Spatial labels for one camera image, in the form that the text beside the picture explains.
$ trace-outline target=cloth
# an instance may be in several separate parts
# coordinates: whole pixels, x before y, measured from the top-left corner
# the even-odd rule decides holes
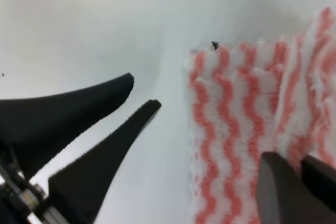
[[[335,165],[334,20],[326,8],[291,42],[191,52],[192,223],[259,223],[262,152],[278,152],[298,172],[308,153]]]

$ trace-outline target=red wavy stripe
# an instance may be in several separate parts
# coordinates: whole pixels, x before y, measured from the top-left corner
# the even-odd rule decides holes
[[[320,25],[317,30],[316,37],[322,36],[327,30],[331,28],[335,21],[330,7],[325,8],[320,14]]]
[[[229,50],[226,47],[219,46],[218,51],[219,51],[218,53],[219,62],[218,62],[218,67],[213,72],[213,77],[215,77],[219,73],[223,73],[224,70],[229,65],[229,61],[230,61]]]
[[[195,67],[189,76],[189,81],[192,84],[196,78],[204,71],[205,51],[201,51],[196,55]]]
[[[231,163],[231,174],[224,181],[224,194],[231,201],[230,212],[224,217],[222,223],[230,224],[236,216],[241,214],[241,200],[237,196],[234,188],[234,183],[237,177],[241,175],[242,162],[235,155],[234,145],[240,136],[240,129],[238,121],[230,114],[228,105],[232,101],[233,87],[229,80],[223,79],[222,76],[217,75],[216,81],[222,87],[223,99],[217,107],[220,118],[229,126],[230,135],[224,140],[223,151],[228,161]]]
[[[239,45],[241,51],[245,53],[244,66],[242,69],[248,70],[252,68],[257,60],[257,48],[250,47],[246,43],[240,43]]]
[[[322,24],[327,23],[327,21],[323,21],[323,19],[322,19],[321,23]],[[313,87],[313,83],[312,83],[312,79],[311,79],[310,75],[314,70],[314,66],[316,65],[316,61],[318,60],[318,55],[319,55],[320,51],[331,40],[331,37],[329,35],[325,35],[324,32],[325,31],[323,31],[323,34],[319,35],[319,37],[317,38],[317,43],[314,46],[313,53],[312,53],[312,58],[311,58],[311,61],[309,63],[309,71],[307,71],[307,73],[306,73],[306,89],[307,89],[308,107],[310,109],[310,113],[311,113],[312,118],[313,118],[313,121],[310,125],[310,131],[308,133],[307,139],[305,140],[305,144],[307,144],[308,147],[310,147],[312,145],[312,142],[315,141],[314,139],[311,138],[310,135],[311,135],[312,131],[315,129],[315,127],[318,126],[318,124],[319,124],[318,118],[320,117],[320,114],[321,114],[319,108],[317,108],[316,104],[315,104],[316,91],[315,91],[315,89],[311,88],[311,87]],[[330,162],[332,162],[333,159],[330,156],[330,154],[324,149],[325,144],[324,144],[324,139],[322,139],[327,130],[328,130],[328,128],[324,125],[322,127],[321,131],[318,133],[318,143],[319,143],[318,152],[325,162],[330,163]]]
[[[260,95],[260,86],[259,80],[256,76],[252,74],[244,74],[242,73],[243,78],[247,82],[248,85],[248,94],[244,97],[243,101],[243,109],[248,118],[253,123],[253,134],[248,139],[247,144],[247,152],[255,161],[256,169],[258,169],[259,158],[260,158],[260,150],[259,150],[259,140],[261,137],[265,135],[265,126],[263,119],[258,115],[255,109],[255,102],[258,95]],[[250,193],[252,198],[256,198],[257,191],[257,182],[258,176],[255,175],[250,182]]]
[[[280,125],[280,129],[283,132],[285,130],[285,127],[289,121],[291,113],[294,111],[296,107],[296,103],[291,101],[291,97],[293,95],[294,89],[296,84],[299,81],[300,78],[300,72],[302,71],[302,55],[301,55],[301,47],[302,47],[302,40],[297,39],[297,64],[296,67],[293,69],[290,78],[289,83],[287,86],[287,90],[285,93],[284,98],[284,112],[282,114],[282,123]],[[292,141],[287,149],[287,156],[288,161],[291,165],[298,168],[300,166],[300,155],[306,151],[306,146],[304,142],[306,141],[305,137],[296,137],[294,141]]]
[[[271,71],[276,79],[276,92],[270,95],[270,108],[273,114],[276,113],[279,103],[280,85],[282,81],[283,71],[278,68],[278,64],[284,65],[287,62],[288,45],[286,42],[278,42],[275,45],[273,62],[266,66],[266,71]]]
[[[198,102],[194,104],[193,108],[194,120],[203,128],[205,132],[205,139],[203,139],[201,145],[201,156],[204,162],[207,164],[207,174],[201,182],[201,194],[206,200],[206,206],[204,210],[197,214],[196,224],[204,224],[206,219],[215,211],[216,198],[211,194],[211,184],[213,179],[218,176],[217,164],[210,155],[211,142],[216,139],[215,129],[212,122],[207,120],[204,114],[205,104],[209,102],[207,90],[201,82],[196,81],[197,74],[204,70],[204,57],[204,52],[201,52],[199,55],[197,55],[195,70],[191,73],[190,76],[191,85],[195,89],[198,100]]]
[[[291,113],[294,111],[296,104],[294,102],[292,102],[291,98],[292,98],[292,94],[294,92],[294,88],[296,86],[296,84],[299,81],[300,78],[300,72],[301,72],[301,46],[302,46],[302,38],[301,39],[297,39],[297,64],[295,66],[295,68],[293,69],[292,73],[290,73],[289,76],[289,81],[286,87],[286,91],[283,95],[283,111],[282,111],[282,115],[280,118],[280,122],[277,126],[276,129],[276,133],[275,133],[275,147],[278,144],[278,135],[283,133],[285,131],[285,127],[288,124],[289,118]]]
[[[322,72],[327,74],[330,73],[330,71],[332,71],[332,69],[335,66],[335,61],[336,61],[336,48],[333,48],[327,53],[326,57],[323,60]],[[330,111],[326,105],[324,106],[324,114],[326,117],[326,121],[324,122],[324,125],[322,126],[320,132],[318,133],[318,142],[319,142],[318,151],[322,160],[325,163],[333,166],[334,165],[333,156],[325,148],[325,135],[326,132],[328,131],[327,124],[328,122],[330,122]]]

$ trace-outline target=towel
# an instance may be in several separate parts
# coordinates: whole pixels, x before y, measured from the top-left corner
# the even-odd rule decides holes
[[[191,223],[257,224],[262,152],[297,172],[308,153],[335,167],[335,15],[325,8],[291,41],[214,46],[185,64]]]

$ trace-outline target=white table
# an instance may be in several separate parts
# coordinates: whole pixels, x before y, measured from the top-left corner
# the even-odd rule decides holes
[[[336,7],[336,0],[0,0],[0,98],[71,91],[126,72],[135,76],[126,103],[33,181],[46,187],[48,176],[114,131],[143,102],[158,99],[163,106],[128,152],[96,223],[187,223],[183,57],[201,42],[291,35],[327,5]]]

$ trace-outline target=small black speck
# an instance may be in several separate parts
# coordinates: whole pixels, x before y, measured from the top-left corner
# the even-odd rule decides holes
[[[217,50],[217,48],[218,48],[218,42],[214,42],[214,41],[211,41],[211,44],[212,44],[212,46],[215,48],[215,50]]]

